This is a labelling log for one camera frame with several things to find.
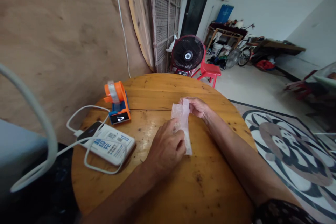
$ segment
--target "person's left hand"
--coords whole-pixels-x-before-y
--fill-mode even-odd
[[[173,133],[178,121],[178,118],[173,118],[158,129],[143,163],[157,181],[167,176],[186,153],[183,130]]]

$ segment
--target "red chair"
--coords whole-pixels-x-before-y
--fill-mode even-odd
[[[222,75],[222,72],[219,69],[219,66],[215,66],[213,64],[205,63],[205,54],[204,54],[202,62],[201,62],[201,67],[192,75],[192,77],[194,77],[195,74],[197,74],[198,71],[200,71],[200,70],[201,70],[201,76],[198,77],[197,79],[200,80],[204,77],[210,77],[210,83],[211,83],[212,79],[214,79],[212,87],[215,88],[217,76]]]
[[[309,94],[313,92],[313,90],[307,85],[306,79],[316,73],[317,70],[313,70],[310,74],[308,74],[303,80],[299,80],[296,82],[290,82],[286,85],[284,90],[293,90],[294,93],[300,93],[296,98],[298,100],[302,100],[303,98],[307,97]]]

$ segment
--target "tiled floor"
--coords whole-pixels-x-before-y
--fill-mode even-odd
[[[212,85],[207,78],[201,81]],[[297,100],[292,92],[283,91],[288,82],[290,80],[286,77],[262,72],[254,66],[234,66],[222,71],[222,75],[217,78],[216,90],[230,100],[296,116],[313,133],[324,132],[313,119],[306,116],[314,110]],[[328,137],[319,135],[319,138],[336,150],[336,144]]]

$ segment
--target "white cable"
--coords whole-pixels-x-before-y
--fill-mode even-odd
[[[90,146],[88,147],[87,152],[85,154],[85,159],[84,159],[85,166],[87,166],[91,169],[106,173],[106,174],[116,174],[121,169],[121,167],[123,165],[123,162],[126,159],[127,146],[124,143],[121,143],[121,142],[118,142],[118,141],[115,141],[115,140],[96,137],[96,134],[99,132],[101,127],[103,127],[103,125],[105,124],[105,122],[107,121],[109,116],[107,116],[105,118],[104,122],[98,127],[98,129],[96,130],[96,132],[93,136],[81,139],[80,141],[77,141],[77,142],[69,145],[68,147],[64,148],[60,152],[57,152],[58,151],[58,143],[57,143],[57,137],[56,137],[54,128],[53,128],[51,122],[49,121],[47,115],[43,111],[43,108],[41,107],[41,105],[39,104],[37,99],[34,97],[33,93],[29,90],[29,88],[26,86],[26,84],[14,72],[12,72],[10,69],[5,67],[1,63],[0,63],[0,73],[3,76],[5,76],[10,82],[12,82],[13,85],[20,91],[22,96],[26,99],[27,103],[30,105],[32,110],[35,112],[39,122],[41,123],[41,125],[42,125],[42,127],[45,130],[45,133],[47,135],[47,145],[48,145],[47,160],[45,160],[40,165],[36,166],[34,169],[32,169],[27,174],[25,174],[22,178],[20,178],[14,185],[12,185],[12,187],[10,188],[10,191],[12,193],[21,190],[22,188],[26,187],[27,185],[29,185],[30,183],[32,183],[33,181],[35,181],[36,179],[41,177],[43,174],[45,174],[51,168],[51,166],[54,164],[54,162],[56,160],[56,157],[63,154],[67,150],[71,149],[75,145],[77,145],[81,142],[84,142],[85,140],[91,140]],[[74,116],[79,111],[81,111],[82,109],[87,108],[87,107],[96,107],[96,108],[99,108],[99,109],[101,108],[103,110],[106,110],[106,111],[110,112],[110,110],[107,109],[107,108],[94,106],[94,105],[84,106],[84,107],[80,108],[70,117],[70,119],[66,123],[66,127],[69,130],[73,131],[75,134],[78,133],[78,131],[76,131],[75,129],[70,127],[70,121],[74,118]],[[98,167],[94,167],[94,166],[87,163],[88,154],[90,152],[90,149],[91,149],[91,146],[93,144],[94,139],[102,139],[102,140],[105,140],[105,141],[121,144],[125,148],[124,157],[123,157],[123,159],[120,163],[120,166],[118,167],[118,169],[116,171],[102,170]]]
[[[46,173],[49,168],[54,164],[57,155],[57,138],[55,131],[51,122],[49,121],[47,115],[43,111],[37,99],[34,97],[33,93],[25,85],[25,83],[11,70],[0,63],[0,73],[3,74],[7,79],[10,80],[20,91],[22,96],[26,99],[27,103],[30,105],[32,110],[35,112],[39,122],[41,123],[46,135],[47,135],[47,145],[48,145],[48,157],[44,162],[44,165],[39,169],[35,170],[33,173],[29,172],[20,178],[10,189],[10,191],[18,191],[26,187],[37,178]]]
[[[322,132],[319,132],[319,133],[313,133],[313,135],[336,135],[336,133],[322,133]]]
[[[73,128],[71,128],[70,127],[70,121],[75,117],[75,115],[77,115],[78,114],[78,112],[79,111],[81,111],[82,109],[85,109],[85,108],[87,108],[87,107],[95,107],[95,108],[98,108],[98,109],[103,109],[103,110],[106,110],[106,111],[108,111],[109,113],[111,112],[109,109],[107,109],[107,108],[104,108],[104,107],[99,107],[99,106],[95,106],[95,105],[88,105],[88,106],[84,106],[84,107],[81,107],[79,110],[77,110],[70,118],[69,118],[69,120],[66,122],[66,127],[69,129],[69,130],[71,130],[71,131],[73,131],[73,132],[77,132],[77,130],[75,130],[75,129],[73,129]]]
[[[101,108],[101,109],[103,109],[103,110],[107,110],[108,112],[110,112],[109,109],[104,108],[104,107],[99,107],[99,106],[94,106],[94,105],[84,106],[84,107],[80,108],[79,110],[77,110],[77,111],[70,117],[70,119],[67,121],[67,123],[66,123],[66,127],[67,127],[69,130],[74,131],[75,133],[77,132],[75,129],[73,129],[73,128],[70,127],[70,121],[74,118],[75,115],[77,115],[77,113],[78,113],[79,111],[81,111],[82,109],[85,109],[85,108],[87,108],[87,107],[96,107],[96,108],[99,108],[99,109]],[[125,145],[124,143],[118,142],[118,141],[111,140],[111,139],[105,139],[105,138],[98,138],[98,137],[96,137],[97,134],[99,133],[99,130],[103,127],[103,125],[105,124],[105,122],[107,121],[108,118],[109,118],[109,115],[107,115],[107,117],[105,118],[105,120],[103,121],[103,123],[98,127],[98,129],[96,130],[96,132],[94,133],[94,135],[93,135],[92,137],[85,138],[85,139],[91,139],[91,141],[90,141],[89,147],[87,148],[87,151],[86,151],[86,153],[85,153],[84,165],[85,165],[86,167],[88,167],[88,168],[90,168],[90,169],[93,169],[93,170],[96,170],[96,171],[98,171],[98,172],[102,172],[102,173],[106,173],[106,174],[112,175],[112,174],[116,174],[116,173],[118,173],[118,171],[121,169],[121,167],[122,167],[122,165],[123,165],[123,163],[124,163],[124,161],[125,161],[125,159],[126,159],[127,145]],[[103,170],[103,169],[100,169],[100,168],[98,168],[98,167],[92,166],[92,165],[90,165],[90,164],[88,163],[88,155],[89,155],[90,149],[91,149],[91,147],[92,147],[92,144],[93,144],[93,142],[94,142],[93,140],[95,140],[95,139],[102,139],[102,140],[105,140],[105,141],[114,142],[114,143],[121,144],[122,146],[124,146],[124,148],[125,148],[124,157],[123,157],[123,159],[121,160],[121,163],[120,163],[120,165],[119,165],[119,167],[118,167],[118,169],[117,169],[116,171],[107,171],[107,170]]]
[[[128,51],[127,51],[127,42],[126,42],[126,35],[125,35],[125,29],[124,29],[124,24],[123,24],[123,18],[121,16],[121,9],[120,9],[120,2],[118,1],[118,6],[119,6],[119,14],[120,14],[120,20],[121,20],[121,26],[122,26],[122,30],[124,32],[124,39],[125,39],[125,48],[126,48],[126,55],[127,55],[127,68],[128,68],[128,75],[131,78],[131,73],[130,73],[130,64],[129,64],[129,59],[128,59]]]
[[[81,140],[79,140],[79,141],[76,141],[76,142],[74,142],[73,144],[69,145],[68,147],[64,148],[63,150],[61,150],[60,152],[57,153],[57,156],[62,155],[64,152],[66,152],[67,150],[73,148],[75,145],[80,144],[81,142],[84,142],[84,141],[87,141],[87,140],[90,140],[90,139],[94,139],[94,140],[95,140],[95,139],[101,139],[101,140],[104,140],[104,141],[115,142],[115,143],[117,143],[117,144],[122,144],[123,146],[125,146],[125,144],[120,143],[120,142],[115,141],[115,140],[89,136],[89,137],[83,138],[83,139],[81,139]],[[120,166],[119,166],[119,168],[117,169],[116,172],[118,172],[118,171],[120,170],[120,167],[122,166],[122,164],[123,164],[123,162],[124,162],[124,160],[125,160],[125,157],[126,157],[126,153],[124,154],[124,158],[123,158],[123,160],[122,160],[122,162],[121,162],[121,164],[120,164]],[[41,164],[39,164],[38,166],[36,166],[34,169],[32,169],[30,172],[28,172],[28,173],[26,174],[26,176],[31,176],[32,174],[37,174],[38,171],[42,170],[42,168],[45,167],[47,161],[48,161],[48,160],[46,160],[46,161],[44,161],[43,163],[41,163]],[[19,179],[19,180],[18,180],[18,181],[17,181],[17,182],[10,188],[10,191],[11,191],[12,193],[14,193],[14,192],[16,192],[16,191],[19,191],[19,190],[21,190],[22,188],[24,188],[24,187],[26,186],[26,185],[25,185],[25,186],[21,186],[21,185],[20,185],[20,183],[22,183],[22,182],[24,181],[23,178],[24,178],[24,177],[20,178],[20,179]]]

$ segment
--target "orange tape dispenser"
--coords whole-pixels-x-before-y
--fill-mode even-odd
[[[112,112],[109,113],[112,124],[121,123],[131,119],[128,107],[128,98],[121,81],[109,80],[104,86],[106,96],[104,101],[112,103]]]

